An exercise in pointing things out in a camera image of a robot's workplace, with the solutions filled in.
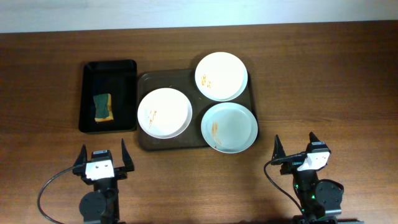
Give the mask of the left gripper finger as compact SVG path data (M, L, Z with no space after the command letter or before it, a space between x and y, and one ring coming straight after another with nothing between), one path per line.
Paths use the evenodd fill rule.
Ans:
M127 151L127 147L125 145L124 139L121 140L121 148L122 148L122 157L123 157L123 163L125 168L133 168L134 163L132 161L131 156L129 155Z
M84 164L86 164L86 161L87 161L87 150L86 150L86 146L82 145L81 151L74 163L74 166L84 165Z

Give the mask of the green and yellow sponge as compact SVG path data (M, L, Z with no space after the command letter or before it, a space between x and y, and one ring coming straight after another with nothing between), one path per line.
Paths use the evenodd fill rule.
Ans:
M111 105L111 95L109 93L95 95L93 100L96 108L95 122L102 123L112 121L114 116Z

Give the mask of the light blue plate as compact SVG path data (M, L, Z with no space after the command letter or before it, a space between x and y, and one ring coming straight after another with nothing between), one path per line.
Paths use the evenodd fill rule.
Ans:
M246 107L232 102L218 103L203 115L201 133L213 149L235 154L245 151L254 143L258 124Z

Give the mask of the pink plate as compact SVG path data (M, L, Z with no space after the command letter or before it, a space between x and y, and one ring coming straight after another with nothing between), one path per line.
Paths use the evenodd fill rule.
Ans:
M139 103L137 118L141 129L157 139L169 139L183 133L190 124L193 109L190 100L173 88L158 88Z

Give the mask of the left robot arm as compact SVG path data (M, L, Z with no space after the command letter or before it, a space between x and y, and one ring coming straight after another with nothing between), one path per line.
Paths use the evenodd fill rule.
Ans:
M93 186L93 191L84 195L79 204L84 223L121 223L118 181L126 179L127 173L134 171L134 163L124 141L121 141L121 152L124 165L115 167L111 151L95 151L91 159L87 159L86 147L82 147L72 172L86 185Z

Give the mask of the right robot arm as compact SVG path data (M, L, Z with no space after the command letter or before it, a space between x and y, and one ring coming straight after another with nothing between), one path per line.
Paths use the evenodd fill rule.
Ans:
M312 132L306 150L286 155L278 136L274 138L274 151L269 164L281 166L281 175L293 175L293 190L301 214L293 223L336 223L341 214L344 187L330 179L319 179L317 172L326 167L331 151L325 142Z

